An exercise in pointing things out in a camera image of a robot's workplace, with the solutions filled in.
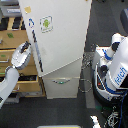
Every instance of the freezer drawer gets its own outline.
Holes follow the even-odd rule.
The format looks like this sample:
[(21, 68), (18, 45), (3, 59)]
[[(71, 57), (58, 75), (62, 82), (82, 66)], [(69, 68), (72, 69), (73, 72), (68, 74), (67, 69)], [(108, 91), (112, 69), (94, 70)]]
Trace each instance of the freezer drawer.
[(50, 79), (44, 80), (47, 99), (76, 98), (79, 79)]
[(82, 58), (42, 77), (47, 99), (77, 97), (81, 64)]

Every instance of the gray floor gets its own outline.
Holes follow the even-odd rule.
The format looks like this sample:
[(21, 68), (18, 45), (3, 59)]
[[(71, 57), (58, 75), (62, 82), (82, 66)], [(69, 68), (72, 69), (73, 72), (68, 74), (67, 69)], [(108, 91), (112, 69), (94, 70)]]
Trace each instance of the gray floor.
[[(106, 0), (99, 3), (93, 0), (86, 40), (85, 52), (92, 52), (91, 45), (110, 46), (111, 36), (119, 32), (126, 36), (120, 23), (120, 12), (128, 7), (128, 1)], [(81, 78), (91, 80), (90, 67), (85, 67)], [(85, 90), (90, 87), (86, 81), (80, 81)], [(91, 115), (98, 117), (101, 127), (105, 118), (95, 109), (93, 91), (79, 91), (77, 99), (21, 98), (19, 104), (4, 105), (0, 110), (0, 128), (36, 128), (39, 125), (79, 125), (92, 128)]]

